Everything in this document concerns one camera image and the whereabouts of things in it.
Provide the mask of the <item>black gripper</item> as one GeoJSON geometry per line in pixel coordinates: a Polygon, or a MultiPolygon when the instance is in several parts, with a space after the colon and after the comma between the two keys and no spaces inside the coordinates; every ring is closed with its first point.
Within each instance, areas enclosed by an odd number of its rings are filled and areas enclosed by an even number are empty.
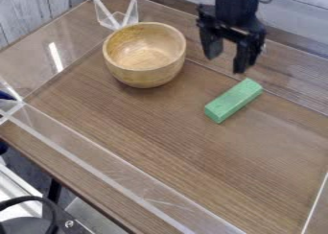
{"type": "Polygon", "coordinates": [[[237,43],[233,73],[243,74],[256,62],[265,39],[265,26],[256,17],[259,0],[213,0],[197,6],[197,27],[207,59],[223,52],[223,39],[237,43]]]}

